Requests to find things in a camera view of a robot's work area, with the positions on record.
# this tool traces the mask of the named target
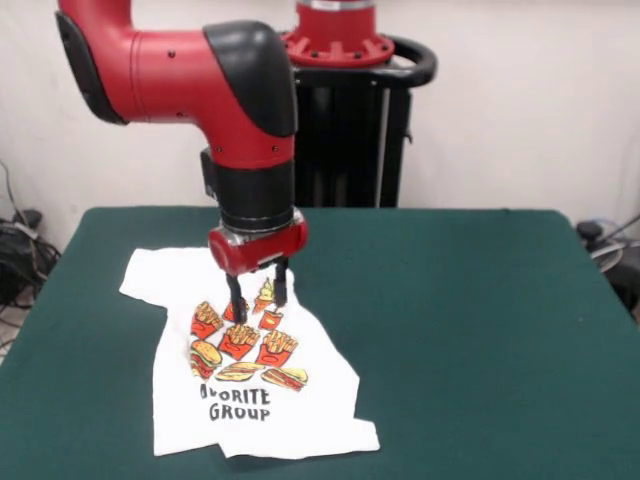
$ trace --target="green tablecloth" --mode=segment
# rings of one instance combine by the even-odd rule
[[[136,247],[204,246],[217,212],[98,209],[0,367],[0,477],[640,478],[640,337],[563,217],[307,217],[298,295],[360,375],[380,452],[154,458],[165,312],[118,287]]]

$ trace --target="white t-shirt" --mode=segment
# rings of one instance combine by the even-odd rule
[[[380,448],[375,425],[354,419],[357,374],[298,302],[291,272],[287,305],[269,302],[274,276],[271,267],[240,277],[248,320],[231,330],[225,273],[208,249],[133,253],[120,292],[167,309],[153,366],[156,455],[214,444],[227,457],[285,459]]]

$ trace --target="red robot arm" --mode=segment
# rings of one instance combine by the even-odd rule
[[[293,206],[295,91],[280,37],[250,21],[137,30],[131,0],[59,0],[59,7],[67,58],[96,116],[122,125],[192,123],[204,132],[221,212],[209,244],[234,305],[237,275],[272,263],[282,290],[307,230]]]

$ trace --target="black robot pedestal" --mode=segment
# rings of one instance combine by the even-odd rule
[[[433,80],[437,59],[416,42],[390,37],[393,60],[366,69],[295,67],[299,129],[296,205],[396,207],[410,89]]]

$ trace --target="printed graphic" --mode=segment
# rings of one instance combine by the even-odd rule
[[[256,329],[248,325],[234,325],[224,334],[218,348],[234,359],[242,360],[259,339],[260,333]]]
[[[283,366],[298,346],[295,338],[286,333],[270,332],[260,346],[260,354],[256,363],[272,367]]]
[[[273,282],[267,278],[264,281],[262,288],[260,289],[260,293],[258,294],[258,297],[256,298],[256,304],[253,307],[254,315],[262,312],[265,308],[267,308],[273,302],[275,302]]]
[[[263,330],[275,330],[278,328],[278,325],[280,325],[283,316],[284,315],[278,311],[271,312],[265,310],[262,315],[262,320],[260,320],[260,328]]]
[[[224,322],[209,302],[202,302],[196,308],[191,322],[191,333],[204,340],[222,328]]]
[[[220,363],[222,356],[210,343],[196,340],[191,344],[191,371],[194,375],[207,381]]]
[[[258,365],[257,363],[234,363],[220,370],[216,378],[223,382],[246,382],[253,377],[254,373],[263,369],[264,365]]]
[[[265,382],[299,392],[307,384],[309,377],[300,368],[271,368],[261,375]]]
[[[244,309],[249,311],[249,304],[247,303],[246,300],[244,302]],[[222,316],[224,317],[225,320],[228,320],[230,322],[233,322],[235,320],[233,316],[233,305],[231,305],[231,302],[229,302],[229,305],[227,305],[227,309],[224,311]]]

